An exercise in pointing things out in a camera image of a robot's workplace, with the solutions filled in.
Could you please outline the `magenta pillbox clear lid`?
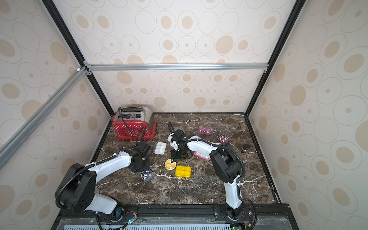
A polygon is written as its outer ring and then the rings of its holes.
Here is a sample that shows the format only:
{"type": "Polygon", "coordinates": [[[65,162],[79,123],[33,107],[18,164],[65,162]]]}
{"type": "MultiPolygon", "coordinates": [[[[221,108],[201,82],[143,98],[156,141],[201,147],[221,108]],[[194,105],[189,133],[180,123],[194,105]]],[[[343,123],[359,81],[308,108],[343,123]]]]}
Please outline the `magenta pillbox clear lid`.
{"type": "Polygon", "coordinates": [[[231,139],[232,139],[232,136],[233,134],[230,132],[230,131],[219,131],[217,134],[216,134],[216,138],[217,138],[217,141],[219,143],[225,143],[225,142],[230,142],[231,139]]]}

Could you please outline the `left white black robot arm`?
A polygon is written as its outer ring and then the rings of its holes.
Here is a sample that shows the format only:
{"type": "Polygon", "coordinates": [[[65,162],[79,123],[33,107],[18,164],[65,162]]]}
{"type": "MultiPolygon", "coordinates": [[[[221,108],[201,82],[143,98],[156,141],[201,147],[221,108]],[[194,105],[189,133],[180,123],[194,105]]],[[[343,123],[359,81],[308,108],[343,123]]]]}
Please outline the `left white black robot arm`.
{"type": "Polygon", "coordinates": [[[55,203],[60,209],[75,213],[90,211],[109,215],[114,220],[123,216],[121,202],[95,192],[95,186],[105,177],[128,168],[134,173],[147,171],[152,147],[144,142],[146,129],[139,130],[135,144],[122,148],[112,156],[86,165],[73,164],[55,192],[55,203]]]}

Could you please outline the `dark blue round pillbox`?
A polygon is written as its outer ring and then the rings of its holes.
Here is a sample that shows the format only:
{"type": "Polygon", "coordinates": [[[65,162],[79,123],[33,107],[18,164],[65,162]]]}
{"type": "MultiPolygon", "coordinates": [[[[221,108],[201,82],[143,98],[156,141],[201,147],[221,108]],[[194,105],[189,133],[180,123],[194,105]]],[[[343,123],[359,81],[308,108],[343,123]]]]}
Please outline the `dark blue round pillbox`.
{"type": "Polygon", "coordinates": [[[149,182],[154,177],[154,172],[151,169],[143,171],[141,173],[142,180],[146,183],[149,182]]]}

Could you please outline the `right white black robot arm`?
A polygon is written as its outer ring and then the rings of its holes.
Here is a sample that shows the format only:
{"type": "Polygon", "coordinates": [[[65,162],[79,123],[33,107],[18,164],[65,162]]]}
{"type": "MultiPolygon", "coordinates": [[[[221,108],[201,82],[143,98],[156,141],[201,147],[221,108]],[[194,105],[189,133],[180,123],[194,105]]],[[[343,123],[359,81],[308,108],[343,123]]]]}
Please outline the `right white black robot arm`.
{"type": "Polygon", "coordinates": [[[180,129],[174,130],[170,121],[167,124],[171,162],[190,159],[195,152],[210,158],[216,175],[224,183],[227,215],[231,220],[239,219],[243,210],[240,181],[245,177],[245,167],[232,146],[227,142],[213,143],[197,135],[186,135],[180,129]]]}

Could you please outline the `yellow round pillbox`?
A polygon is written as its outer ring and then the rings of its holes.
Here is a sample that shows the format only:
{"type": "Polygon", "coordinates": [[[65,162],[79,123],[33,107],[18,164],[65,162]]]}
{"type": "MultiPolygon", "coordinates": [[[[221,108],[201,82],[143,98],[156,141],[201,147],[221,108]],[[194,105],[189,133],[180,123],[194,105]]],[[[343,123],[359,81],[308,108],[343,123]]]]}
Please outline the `yellow round pillbox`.
{"type": "Polygon", "coordinates": [[[170,159],[168,159],[168,160],[165,161],[164,166],[167,170],[171,171],[171,170],[174,170],[176,168],[176,163],[173,163],[173,162],[171,162],[170,159]]]}

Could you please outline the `yellow lidded rectangular pillbox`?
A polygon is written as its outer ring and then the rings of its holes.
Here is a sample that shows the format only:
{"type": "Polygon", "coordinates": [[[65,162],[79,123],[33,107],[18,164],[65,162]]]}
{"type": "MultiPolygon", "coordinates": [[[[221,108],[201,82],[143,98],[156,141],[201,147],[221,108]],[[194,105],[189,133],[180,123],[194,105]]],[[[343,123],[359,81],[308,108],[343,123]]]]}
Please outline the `yellow lidded rectangular pillbox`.
{"type": "Polygon", "coordinates": [[[180,178],[190,178],[191,177],[191,167],[189,166],[176,166],[175,176],[180,178]]]}

